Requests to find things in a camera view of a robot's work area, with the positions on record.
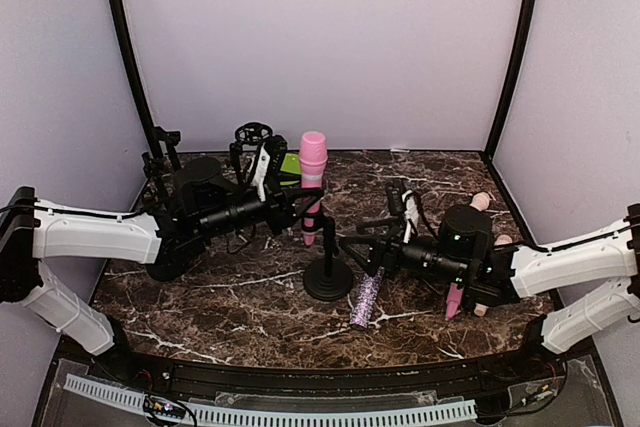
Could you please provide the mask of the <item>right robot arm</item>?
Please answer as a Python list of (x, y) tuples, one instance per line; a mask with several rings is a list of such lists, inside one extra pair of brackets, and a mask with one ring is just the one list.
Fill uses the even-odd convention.
[(444, 214), (436, 236), (408, 241), (397, 233), (344, 236), (340, 248), (369, 276), (407, 269), (453, 282), (465, 302), (486, 307), (515, 304), (559, 287), (603, 283), (569, 306), (541, 315), (526, 327), (524, 348), (510, 360), (521, 381), (586, 337), (639, 311), (639, 207), (596, 232), (560, 243), (496, 245), (489, 216), (470, 205)]

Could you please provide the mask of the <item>black round-base mic stand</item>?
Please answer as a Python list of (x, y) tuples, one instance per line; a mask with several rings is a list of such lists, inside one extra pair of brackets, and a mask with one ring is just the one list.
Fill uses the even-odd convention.
[(182, 168), (176, 147), (181, 142), (180, 131), (166, 131), (162, 127), (156, 126), (152, 129), (154, 139), (159, 143), (163, 143), (166, 155), (170, 161), (173, 171), (179, 171)]

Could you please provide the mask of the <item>purple glitter microphone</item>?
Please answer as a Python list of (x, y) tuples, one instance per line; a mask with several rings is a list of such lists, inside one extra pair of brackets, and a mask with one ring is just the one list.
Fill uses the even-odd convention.
[(379, 268), (373, 276), (364, 274), (360, 284), (357, 302), (351, 309), (351, 325), (359, 328), (366, 328), (369, 325), (383, 278), (383, 268)]

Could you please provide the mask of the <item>pink microphone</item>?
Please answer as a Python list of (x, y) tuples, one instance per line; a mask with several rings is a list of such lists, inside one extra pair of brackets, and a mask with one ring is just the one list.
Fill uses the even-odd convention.
[(452, 282), (446, 298), (445, 319), (453, 319), (460, 311), (464, 296), (464, 288)]
[[(328, 162), (326, 136), (317, 131), (305, 132), (302, 135), (299, 161), (301, 168), (301, 187), (319, 188), (323, 186), (323, 175)], [(303, 220), (303, 240), (306, 246), (311, 246), (315, 240), (315, 233), (319, 229), (317, 214), (321, 203), (316, 202)]]

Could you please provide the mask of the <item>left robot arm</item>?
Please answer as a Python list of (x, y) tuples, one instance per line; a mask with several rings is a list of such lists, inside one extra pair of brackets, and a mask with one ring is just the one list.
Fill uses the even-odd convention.
[(254, 178), (235, 184), (213, 157), (175, 171), (171, 191), (155, 178), (158, 195), (139, 212), (103, 212), (58, 205), (21, 187), (1, 215), (1, 299), (18, 303), (74, 339), (120, 383), (141, 374), (118, 323), (88, 306), (46, 265), (51, 257), (120, 259), (146, 267), (157, 281), (182, 276), (212, 239), (260, 223), (279, 234), (324, 195), (320, 187), (283, 188), (266, 155)]

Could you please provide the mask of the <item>pink microphone front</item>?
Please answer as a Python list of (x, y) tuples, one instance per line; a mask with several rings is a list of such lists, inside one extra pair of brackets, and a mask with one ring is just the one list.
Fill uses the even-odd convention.
[[(301, 187), (319, 188), (323, 186), (323, 175), (328, 162), (326, 136), (317, 131), (305, 132), (302, 135), (299, 161), (301, 168)], [(321, 203), (316, 202), (303, 220), (303, 240), (306, 246), (311, 246), (315, 240), (315, 233), (319, 229), (317, 214)]]

